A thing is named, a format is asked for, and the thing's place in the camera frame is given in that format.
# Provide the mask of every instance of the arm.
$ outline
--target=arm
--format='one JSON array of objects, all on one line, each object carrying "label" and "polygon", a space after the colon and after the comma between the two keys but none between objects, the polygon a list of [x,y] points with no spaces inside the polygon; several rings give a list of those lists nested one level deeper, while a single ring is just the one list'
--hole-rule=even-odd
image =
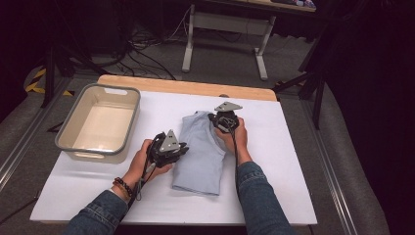
[{"label": "arm", "polygon": [[[141,150],[137,152],[127,173],[122,180],[131,188],[140,179],[147,158],[146,150],[152,140],[145,140]],[[166,173],[172,168],[168,164],[162,168],[156,168],[148,181],[157,175]],[[117,186],[111,190],[102,192],[85,209],[81,210],[70,220],[64,234],[113,234],[128,212],[128,198]]]},{"label": "arm", "polygon": [[[248,234],[295,234],[272,186],[266,180],[259,165],[254,163],[248,151],[248,132],[245,123],[239,118],[239,127],[235,130],[238,149],[238,186],[239,196]],[[226,147],[234,153],[234,143],[230,134],[216,129]]]}]

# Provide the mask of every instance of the denim sleeve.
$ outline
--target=denim sleeve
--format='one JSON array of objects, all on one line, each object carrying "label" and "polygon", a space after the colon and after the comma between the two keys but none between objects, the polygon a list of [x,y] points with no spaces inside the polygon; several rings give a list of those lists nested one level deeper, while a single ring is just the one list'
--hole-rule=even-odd
[{"label": "denim sleeve", "polygon": [[127,203],[106,190],[70,220],[64,234],[114,234],[127,212]]},{"label": "denim sleeve", "polygon": [[238,185],[249,235],[296,234],[259,165],[239,165]]}]

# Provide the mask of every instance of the table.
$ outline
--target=table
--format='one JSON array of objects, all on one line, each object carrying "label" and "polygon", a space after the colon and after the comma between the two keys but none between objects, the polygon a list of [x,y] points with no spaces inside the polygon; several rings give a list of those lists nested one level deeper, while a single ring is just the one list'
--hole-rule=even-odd
[{"label": "table", "polygon": [[[265,6],[268,8],[284,8],[302,12],[314,12],[315,9],[308,7],[293,6],[288,4],[273,3],[270,0],[232,0],[228,2],[247,3],[253,5]],[[271,15],[269,20],[245,19],[240,17],[223,16],[219,14],[204,13],[196,11],[195,4],[192,4],[189,17],[189,33],[185,55],[183,59],[182,70],[190,71],[190,64],[193,53],[193,30],[195,27],[216,29],[223,31],[232,31],[262,36],[261,45],[254,48],[256,64],[258,66],[259,76],[262,80],[268,79],[265,63],[263,61],[263,52],[268,42],[272,27],[275,23],[275,16]]]},{"label": "table", "polygon": [[[127,159],[121,164],[97,164],[75,161],[61,152],[31,220],[69,221],[100,192],[110,188],[114,177],[125,173],[145,138],[153,138],[170,128],[179,137],[181,118],[192,115],[195,110],[213,111],[226,100],[244,107],[236,114],[245,119],[253,140],[248,147],[274,187],[288,220],[292,224],[317,222],[284,114],[272,91],[112,75],[103,75],[98,82],[132,86],[141,92],[140,115],[133,128]],[[220,94],[232,98],[215,97]],[[225,156],[217,197],[172,190],[172,170],[157,177],[146,185],[143,199],[132,206],[122,223],[244,224],[235,192],[234,165],[233,156]]]}]

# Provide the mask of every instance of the hand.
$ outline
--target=hand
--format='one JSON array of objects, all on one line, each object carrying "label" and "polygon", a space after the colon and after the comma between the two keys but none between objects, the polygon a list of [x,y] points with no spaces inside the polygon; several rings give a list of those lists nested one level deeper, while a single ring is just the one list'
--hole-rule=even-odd
[{"label": "hand", "polygon": [[[251,162],[252,158],[248,152],[248,132],[245,129],[245,122],[241,117],[238,117],[239,126],[235,129],[235,141],[238,149],[238,165],[245,162]],[[235,155],[235,147],[230,133],[222,133],[218,128],[215,129],[216,135],[221,138],[228,148]]]},{"label": "hand", "polygon": [[[134,188],[135,183],[139,181],[139,179],[141,178],[143,174],[144,165],[147,159],[146,152],[151,144],[152,144],[152,140],[150,139],[144,140],[143,145],[141,146],[141,149],[135,154],[134,159],[132,160],[130,167],[128,169],[128,172],[122,177],[122,180],[131,188],[131,190]],[[163,166],[162,168],[156,167],[155,171],[153,172],[151,176],[150,176],[151,174],[150,172],[145,175],[145,180],[150,181],[154,179],[156,176],[158,176],[159,174],[168,172],[170,169],[172,169],[172,164],[167,164]],[[114,186],[113,190],[121,198],[125,197],[118,187]]]}]

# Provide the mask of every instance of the fabric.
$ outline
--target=fabric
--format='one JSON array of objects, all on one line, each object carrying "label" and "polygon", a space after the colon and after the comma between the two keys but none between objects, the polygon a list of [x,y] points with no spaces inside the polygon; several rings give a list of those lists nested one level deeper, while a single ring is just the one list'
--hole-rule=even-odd
[{"label": "fabric", "polygon": [[296,234],[259,165],[238,166],[239,198],[249,235]]},{"label": "fabric", "polygon": [[[259,165],[239,165],[238,185],[249,235],[295,234]],[[127,210],[119,196],[106,190],[69,222],[64,234],[114,234]]]},{"label": "fabric", "polygon": [[189,151],[174,167],[172,188],[203,195],[218,196],[225,150],[223,141],[214,133],[209,112],[198,111],[183,118],[180,142]]},{"label": "fabric", "polygon": [[106,190],[70,220],[63,234],[114,234],[127,212],[127,203]]}]

